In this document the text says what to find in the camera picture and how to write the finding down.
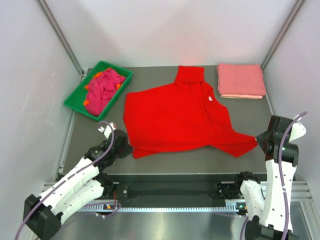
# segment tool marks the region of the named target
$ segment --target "folded towel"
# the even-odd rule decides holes
[[[217,72],[218,91],[225,97],[257,99],[266,95],[262,70],[258,64],[220,63]]]

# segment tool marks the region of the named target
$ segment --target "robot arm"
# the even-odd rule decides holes
[[[267,171],[267,187],[265,198],[260,182],[250,172],[241,172],[236,184],[243,194],[248,213],[248,223],[245,227],[246,240],[280,240],[285,228],[286,210],[284,190],[279,172],[279,146],[283,134],[292,119],[272,116],[268,130],[257,137],[257,141],[265,153]],[[289,135],[286,136],[282,148],[282,174],[285,191],[288,198],[288,233],[286,240],[298,240],[292,234],[293,227],[290,219],[290,200],[292,181],[298,165],[299,149],[291,141],[306,134],[306,129],[300,123],[295,123]]]
[[[112,130],[109,126],[98,129],[105,135],[106,140],[99,146],[90,148],[67,175],[38,197],[32,194],[25,200],[24,218],[41,199],[47,197],[26,222],[41,240],[51,239],[61,225],[87,203],[97,198],[110,199],[113,196],[116,186],[102,171],[111,166],[116,159],[131,154],[133,148],[129,145],[128,135],[125,132],[116,129],[113,123],[110,126]],[[92,164],[110,147],[112,131],[114,133],[112,147],[101,160]]]

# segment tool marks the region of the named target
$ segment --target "red garment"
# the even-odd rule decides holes
[[[174,83],[127,94],[123,119],[134,158],[207,145],[239,157],[257,146],[232,129],[203,67],[179,66]]]

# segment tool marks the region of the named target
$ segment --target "metallic floor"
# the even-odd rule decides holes
[[[239,240],[244,219],[207,212],[120,212],[103,220],[77,213],[53,240]],[[311,240],[299,202],[291,203],[291,221],[295,235]]]
[[[174,82],[178,67],[133,67],[132,82],[106,116],[125,130],[123,121],[125,95]],[[230,114],[233,128],[241,133],[257,136],[264,132],[270,120],[270,109],[266,98],[261,100],[229,99],[218,94],[216,66],[205,66],[205,80],[214,88],[217,100],[225,105]],[[100,144],[103,135],[97,130],[97,122],[77,114],[64,166],[64,173],[71,170],[90,147]],[[109,174],[195,174],[195,173],[238,173],[250,171],[265,173],[265,156],[259,147],[247,154],[234,158],[214,147],[203,147],[185,152],[167,152],[140,159],[128,156],[117,160],[107,169]]]

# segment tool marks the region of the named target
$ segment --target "metal post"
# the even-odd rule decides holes
[[[46,16],[46,18],[48,19],[50,25],[52,26],[55,34],[57,35],[58,39],[60,40],[63,48],[65,49],[66,53],[68,54],[68,56],[70,57],[73,65],[75,66],[76,70],[79,72],[79,74],[82,76],[84,74],[84,70],[82,69],[79,61],[77,60],[74,52],[72,51],[68,41],[66,40],[63,32],[61,31],[55,17],[53,16],[53,14],[50,11],[49,6],[47,5],[45,0],[36,0],[40,6],[40,8],[42,9],[44,15]]]
[[[281,40],[283,39],[284,35],[286,34],[286,32],[288,31],[289,27],[291,26],[291,24],[293,23],[294,19],[296,18],[299,10],[301,9],[301,7],[303,6],[303,4],[305,3],[306,0],[297,0],[292,11],[290,12],[287,20],[285,21],[284,25],[282,26],[278,36],[276,37],[276,39],[274,40],[268,54],[266,55],[265,59],[263,60],[262,64],[261,64],[261,69],[264,70],[268,64],[268,62],[270,61],[271,57],[273,56],[273,54],[275,53],[276,49],[278,48]]]

